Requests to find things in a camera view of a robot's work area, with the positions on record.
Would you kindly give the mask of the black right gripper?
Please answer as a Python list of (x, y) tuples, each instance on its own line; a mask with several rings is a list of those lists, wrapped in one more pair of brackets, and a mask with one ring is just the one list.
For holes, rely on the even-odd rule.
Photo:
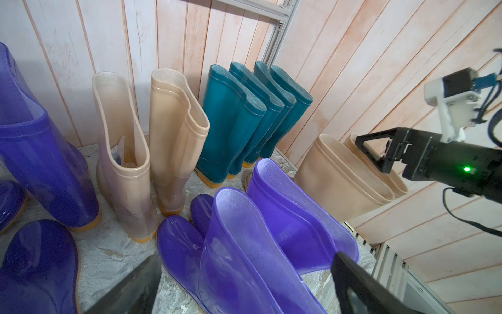
[[(386, 152), (377, 156), (370, 141), (387, 139)], [(438, 133), (391, 128), (357, 136), (356, 146), (375, 167), (389, 174), (395, 162), (405, 164), (410, 181), (436, 181), (465, 196), (478, 195), (501, 203), (501, 151), (459, 141), (441, 142)]]

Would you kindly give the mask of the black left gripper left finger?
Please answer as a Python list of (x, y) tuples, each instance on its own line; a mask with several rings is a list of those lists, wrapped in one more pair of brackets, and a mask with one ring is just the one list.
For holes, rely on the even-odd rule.
[(152, 313), (162, 276), (158, 253), (145, 259), (86, 313)]

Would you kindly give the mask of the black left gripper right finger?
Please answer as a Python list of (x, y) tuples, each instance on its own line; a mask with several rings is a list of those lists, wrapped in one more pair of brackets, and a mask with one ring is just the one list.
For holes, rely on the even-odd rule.
[(342, 313), (418, 313), (399, 301), (346, 253), (335, 254), (331, 274)]

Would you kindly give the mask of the lilac purple boot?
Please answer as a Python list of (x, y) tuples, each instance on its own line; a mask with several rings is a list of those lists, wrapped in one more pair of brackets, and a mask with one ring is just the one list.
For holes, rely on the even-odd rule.
[(166, 270), (204, 313), (325, 313), (239, 190), (216, 193), (206, 234), (172, 215), (157, 242)]
[(1, 265), (2, 313), (79, 313), (80, 259), (70, 231), (42, 219), (21, 227)]

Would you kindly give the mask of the large beige boot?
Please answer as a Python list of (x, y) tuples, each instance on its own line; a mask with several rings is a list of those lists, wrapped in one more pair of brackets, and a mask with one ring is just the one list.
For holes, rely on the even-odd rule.
[(344, 144), (376, 175), (382, 182), (384, 182), (394, 193), (395, 199), (398, 199), (409, 192), (408, 187), (403, 180), (393, 170), (389, 173), (381, 173), (377, 167), (370, 161), (370, 159), (361, 151), (355, 144), (358, 136), (352, 133), (345, 139)]

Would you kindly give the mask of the large purple boot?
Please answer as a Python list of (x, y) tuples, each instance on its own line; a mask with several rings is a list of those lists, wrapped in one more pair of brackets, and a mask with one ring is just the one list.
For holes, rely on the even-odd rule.
[(257, 271), (295, 268), (300, 275), (328, 270), (335, 256), (360, 259), (356, 240), (330, 214), (308, 196), (270, 158), (260, 160), (247, 187), (247, 196), (261, 211), (283, 255), (270, 247), (253, 262)]

